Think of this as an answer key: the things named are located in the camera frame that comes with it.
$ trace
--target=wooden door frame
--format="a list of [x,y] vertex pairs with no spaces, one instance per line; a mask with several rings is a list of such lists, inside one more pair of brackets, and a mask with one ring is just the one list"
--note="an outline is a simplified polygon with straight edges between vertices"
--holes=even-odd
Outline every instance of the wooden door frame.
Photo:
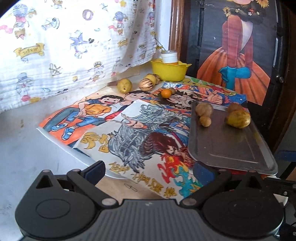
[[[172,0],[169,50],[181,53],[185,0]],[[272,153],[275,153],[281,143],[296,111],[296,15],[289,10],[289,52],[285,83],[283,84],[278,106],[268,129],[266,142]]]

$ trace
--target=yellow plastic basket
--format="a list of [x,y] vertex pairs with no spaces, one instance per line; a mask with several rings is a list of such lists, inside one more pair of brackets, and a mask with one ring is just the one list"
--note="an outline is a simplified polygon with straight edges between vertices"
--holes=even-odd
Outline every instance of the yellow plastic basket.
[[161,59],[151,61],[154,74],[158,74],[164,81],[177,82],[185,78],[187,69],[192,64],[182,63],[178,61],[177,65],[165,64]]

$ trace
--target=sunflower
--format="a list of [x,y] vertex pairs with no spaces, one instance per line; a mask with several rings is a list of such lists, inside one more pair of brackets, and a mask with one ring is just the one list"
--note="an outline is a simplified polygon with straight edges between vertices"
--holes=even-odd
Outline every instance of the sunflower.
[[225,7],[225,8],[223,8],[223,11],[224,11],[224,13],[225,13],[226,17],[228,17],[228,16],[230,16],[230,15],[231,15],[231,12],[230,12],[229,10],[230,10],[230,8],[229,8],[229,7]]
[[256,0],[256,2],[259,3],[262,8],[266,8],[269,6],[268,0]]

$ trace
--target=orange dress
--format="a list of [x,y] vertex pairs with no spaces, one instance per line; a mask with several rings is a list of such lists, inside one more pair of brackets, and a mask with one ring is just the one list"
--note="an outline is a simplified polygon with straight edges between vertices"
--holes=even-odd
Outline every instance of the orange dress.
[[230,15],[222,26],[222,47],[214,51],[202,64],[197,73],[197,78],[216,85],[225,87],[219,70],[225,66],[231,68],[248,67],[251,77],[248,79],[235,78],[234,91],[245,94],[247,100],[262,105],[270,77],[253,61],[253,35],[242,48],[243,28],[239,16]]

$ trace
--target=blue glove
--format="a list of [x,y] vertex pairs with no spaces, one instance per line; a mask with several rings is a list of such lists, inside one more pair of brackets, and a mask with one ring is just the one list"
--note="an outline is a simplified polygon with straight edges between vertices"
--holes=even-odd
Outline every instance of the blue glove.
[[248,67],[237,69],[226,66],[221,68],[219,73],[221,73],[222,79],[226,84],[225,87],[230,90],[234,90],[235,78],[248,79],[251,77],[251,71]]

